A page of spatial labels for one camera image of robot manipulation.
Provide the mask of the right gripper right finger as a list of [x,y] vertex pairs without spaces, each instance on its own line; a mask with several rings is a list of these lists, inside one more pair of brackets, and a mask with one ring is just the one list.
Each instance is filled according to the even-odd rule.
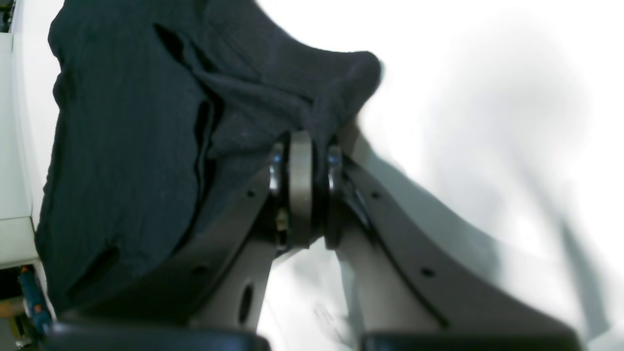
[[356,271],[365,337],[575,337],[443,251],[333,137],[312,140],[312,237]]

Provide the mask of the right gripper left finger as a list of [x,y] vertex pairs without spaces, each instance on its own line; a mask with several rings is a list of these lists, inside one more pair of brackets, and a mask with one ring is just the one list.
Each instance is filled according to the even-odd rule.
[[276,253],[312,237],[312,140],[292,133],[212,225],[144,278],[73,313],[75,322],[254,329]]

